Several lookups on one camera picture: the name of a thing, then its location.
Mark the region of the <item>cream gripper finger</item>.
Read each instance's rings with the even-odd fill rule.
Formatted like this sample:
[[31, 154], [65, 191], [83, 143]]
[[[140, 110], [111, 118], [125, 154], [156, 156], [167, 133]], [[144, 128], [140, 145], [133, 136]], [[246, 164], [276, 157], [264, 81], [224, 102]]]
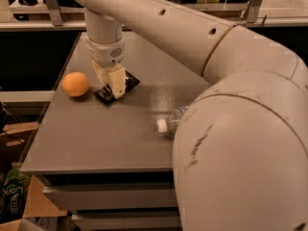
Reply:
[[102, 67], [96, 62], [92, 62], [92, 66], [94, 68], [94, 71], [96, 73], [96, 76], [98, 78], [99, 83], [102, 86], [106, 86], [109, 84], [109, 73], [107, 67]]
[[109, 68], [109, 85], [111, 86], [115, 99], [125, 94], [125, 68], [121, 64], [115, 64]]

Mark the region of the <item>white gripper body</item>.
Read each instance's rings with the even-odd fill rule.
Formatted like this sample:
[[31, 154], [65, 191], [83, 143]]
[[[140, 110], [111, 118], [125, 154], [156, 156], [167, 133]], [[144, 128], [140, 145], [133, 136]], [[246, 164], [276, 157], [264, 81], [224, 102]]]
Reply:
[[86, 38], [91, 59], [102, 67], [113, 66], [124, 58], [125, 42], [123, 39], [112, 43], [97, 43]]

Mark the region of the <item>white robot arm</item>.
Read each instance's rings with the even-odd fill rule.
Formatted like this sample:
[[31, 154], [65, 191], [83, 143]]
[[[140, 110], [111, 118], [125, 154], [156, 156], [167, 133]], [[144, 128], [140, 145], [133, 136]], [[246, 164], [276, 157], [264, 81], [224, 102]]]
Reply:
[[208, 82], [174, 138], [184, 231], [307, 231], [307, 68], [298, 55], [166, 0], [76, 1]]

